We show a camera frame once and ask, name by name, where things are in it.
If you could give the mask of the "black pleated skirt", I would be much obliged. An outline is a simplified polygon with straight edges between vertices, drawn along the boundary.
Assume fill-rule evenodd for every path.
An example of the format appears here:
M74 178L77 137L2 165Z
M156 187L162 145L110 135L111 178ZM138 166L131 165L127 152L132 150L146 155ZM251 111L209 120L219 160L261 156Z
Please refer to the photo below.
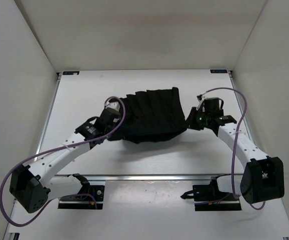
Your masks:
M187 130L179 89L137 91L121 99L125 106L122 125L109 141L134 144L169 141Z

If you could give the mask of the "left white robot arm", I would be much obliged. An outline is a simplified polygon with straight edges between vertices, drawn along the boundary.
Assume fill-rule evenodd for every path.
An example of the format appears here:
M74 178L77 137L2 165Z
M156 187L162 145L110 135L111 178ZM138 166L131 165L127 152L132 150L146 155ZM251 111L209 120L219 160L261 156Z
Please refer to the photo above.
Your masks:
M12 171L9 191L32 214L45 203L56 198L74 195L84 199L89 194L89 182L79 173L63 178L56 174L80 155L101 144L103 136L112 131L122 115L115 109L105 108L94 123L86 121L64 141L64 149L43 156L28 165L21 164Z

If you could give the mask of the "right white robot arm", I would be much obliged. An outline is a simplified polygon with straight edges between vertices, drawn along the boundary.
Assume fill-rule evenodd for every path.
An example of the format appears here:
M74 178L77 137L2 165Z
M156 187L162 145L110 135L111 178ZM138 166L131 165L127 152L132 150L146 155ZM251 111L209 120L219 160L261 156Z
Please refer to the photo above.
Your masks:
M241 176L214 177L209 196L221 200L227 193L242 196L249 204L280 199L285 195L284 165L279 157L271 157L258 148L242 131L231 115L224 115L224 101L218 97L197 97L186 120L188 128L212 130L233 153L243 167Z

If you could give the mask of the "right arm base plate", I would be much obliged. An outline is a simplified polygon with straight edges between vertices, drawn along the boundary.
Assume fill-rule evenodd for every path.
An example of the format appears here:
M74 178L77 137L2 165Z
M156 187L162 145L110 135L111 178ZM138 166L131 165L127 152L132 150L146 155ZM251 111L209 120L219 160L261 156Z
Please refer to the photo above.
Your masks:
M193 185L192 190L180 196L183 200L194 201L196 212L229 212L241 211L241 203L233 197L232 193L220 192L212 184Z

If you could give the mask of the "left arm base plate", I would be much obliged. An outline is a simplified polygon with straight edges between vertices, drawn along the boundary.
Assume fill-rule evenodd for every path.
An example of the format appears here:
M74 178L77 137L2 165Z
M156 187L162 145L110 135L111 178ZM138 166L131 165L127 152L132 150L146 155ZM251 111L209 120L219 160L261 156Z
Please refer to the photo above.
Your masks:
M102 210L104 205L105 182L90 181L86 189L87 195L65 196L58 201L58 209L62 210Z

